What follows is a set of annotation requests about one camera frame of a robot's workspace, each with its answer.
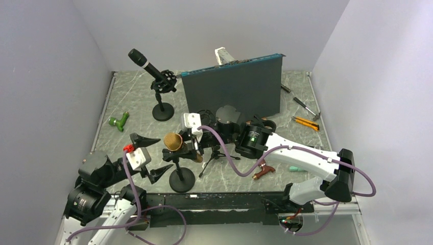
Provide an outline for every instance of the gray marble surface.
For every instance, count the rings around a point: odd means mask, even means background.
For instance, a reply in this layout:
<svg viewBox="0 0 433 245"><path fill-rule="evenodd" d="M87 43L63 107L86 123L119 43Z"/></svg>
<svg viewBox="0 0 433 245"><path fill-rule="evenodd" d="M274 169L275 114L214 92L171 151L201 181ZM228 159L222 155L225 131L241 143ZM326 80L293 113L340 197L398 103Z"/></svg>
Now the gray marble surface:
<svg viewBox="0 0 433 245"><path fill-rule="evenodd" d="M168 121L158 122L152 117L152 109L156 105L154 92L150 89L153 78L145 71L121 71L116 73L115 76L95 150L106 152L110 159L115 161L122 156L123 147L131 143L129 134L136 132L141 136L161 139L159 143L148 147L152 157L152 162L147 165L148 169L167 165L168 163L162 160L161 151L165 147L162 139L166 133L178 132L181 129L181 114L187 112L182 80L178 80L175 93L171 92L162 95L163 102L168 102L174 106L175 115ZM304 145L322 146L324 150L329 150L328 141L323 130L316 132L292 121L294 115L310 120L313 118L312 114L309 114L308 111L293 101L295 96L304 101L313 111L317 111L306 73L304 71L284 71L282 73L282 83L288 86L292 93L287 94L282 90L280 113L268 117L277 124L276 133ZM130 117L124 126L123 132L108 125L109 117L121 118L125 111L130 113ZM228 150L232 155L238 156L234 152L233 145L229 145ZM209 159L209 149L205 150L203 157L204 161ZM240 171L246 172L255 163L255 160L242 159L234 161L234 163ZM245 178L236 175L224 157L213 160L201 179L198 178L202 169L201 163L186 159L180 161L181 166L188 167L196 175L195 186L190 192L282 191L285 185L290 182L302 182L311 178L309 173L289 172L290 165L288 163L278 161L267 161L267 163L276 169L275 173L268 173L259 180L253 181L253 174ZM169 176L173 170L174 166L153 185L147 179L142 179L139 174L133 176L133 180L136 185L147 190L147 192L173 192L169 185ZM127 184L128 181L124 180L109 187L108 191L113 193Z"/></svg>

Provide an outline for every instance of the green handle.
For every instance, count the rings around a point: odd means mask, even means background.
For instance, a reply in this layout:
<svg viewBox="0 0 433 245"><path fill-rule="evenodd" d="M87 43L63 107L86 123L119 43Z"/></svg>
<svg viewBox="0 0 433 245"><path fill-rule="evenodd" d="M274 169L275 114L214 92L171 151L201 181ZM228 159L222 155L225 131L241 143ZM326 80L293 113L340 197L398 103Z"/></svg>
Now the green handle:
<svg viewBox="0 0 433 245"><path fill-rule="evenodd" d="M295 167L295 166L290 166L290 167L288 168L288 170L289 170L290 172L305 172L305 170L302 170L302 169L300 169L300 168L298 168L298 167Z"/></svg>
<svg viewBox="0 0 433 245"><path fill-rule="evenodd" d="M120 120L117 120L115 117L110 117L110 119L108 120L108 124L112 126L116 126L119 131L123 132L123 126L125 125L128 117L129 117L128 112L123 113L123 116Z"/></svg>

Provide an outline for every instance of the white wall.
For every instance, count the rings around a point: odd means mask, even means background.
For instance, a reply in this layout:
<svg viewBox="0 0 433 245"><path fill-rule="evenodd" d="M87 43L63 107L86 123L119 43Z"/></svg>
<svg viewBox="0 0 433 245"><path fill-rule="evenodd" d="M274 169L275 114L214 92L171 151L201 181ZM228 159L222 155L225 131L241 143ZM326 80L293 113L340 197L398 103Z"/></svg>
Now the white wall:
<svg viewBox="0 0 433 245"><path fill-rule="evenodd" d="M53 244L111 74L70 0L0 2L0 243Z"/></svg>
<svg viewBox="0 0 433 245"><path fill-rule="evenodd" d="M112 70L138 70L136 48L158 69L287 55L284 69L312 70L348 0L73 0Z"/></svg>
<svg viewBox="0 0 433 245"><path fill-rule="evenodd" d="M372 244L433 235L433 2L351 0L313 70L335 150L377 185L359 198ZM357 175L357 191L369 192Z"/></svg>

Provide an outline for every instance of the mesh microphone grille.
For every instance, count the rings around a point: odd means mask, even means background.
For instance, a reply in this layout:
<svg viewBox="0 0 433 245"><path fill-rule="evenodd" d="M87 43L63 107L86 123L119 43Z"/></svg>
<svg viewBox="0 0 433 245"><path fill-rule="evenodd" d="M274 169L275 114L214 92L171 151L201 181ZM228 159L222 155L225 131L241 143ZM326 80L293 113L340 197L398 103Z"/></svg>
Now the mesh microphone grille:
<svg viewBox="0 0 433 245"><path fill-rule="evenodd" d="M179 150L182 143L182 137L176 133L171 132L164 136L164 144L172 152Z"/></svg>

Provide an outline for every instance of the orange utility knife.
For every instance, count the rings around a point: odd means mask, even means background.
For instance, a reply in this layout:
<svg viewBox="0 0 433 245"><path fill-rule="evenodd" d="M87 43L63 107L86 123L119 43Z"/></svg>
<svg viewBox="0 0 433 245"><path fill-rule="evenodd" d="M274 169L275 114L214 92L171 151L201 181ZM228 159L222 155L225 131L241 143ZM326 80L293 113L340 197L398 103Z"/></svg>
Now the orange utility knife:
<svg viewBox="0 0 433 245"><path fill-rule="evenodd" d="M292 116L292 119L295 120L295 122L302 124L304 126L310 127L316 131L319 130L319 125L315 122L309 121L307 119L303 119L303 118L298 117L298 116Z"/></svg>

